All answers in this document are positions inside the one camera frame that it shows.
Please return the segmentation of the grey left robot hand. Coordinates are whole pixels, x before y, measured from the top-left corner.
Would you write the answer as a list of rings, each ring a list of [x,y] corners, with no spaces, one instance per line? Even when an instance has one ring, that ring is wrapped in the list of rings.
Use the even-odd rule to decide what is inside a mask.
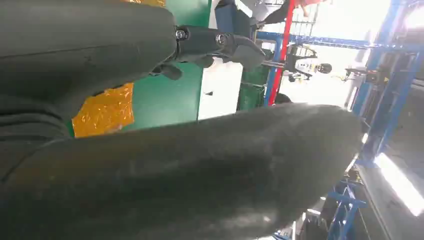
[[[118,0],[0,3],[3,240],[253,240],[311,207],[361,148],[362,121],[283,103],[74,138],[89,97],[175,62],[260,65],[248,38],[178,26],[164,7]]]

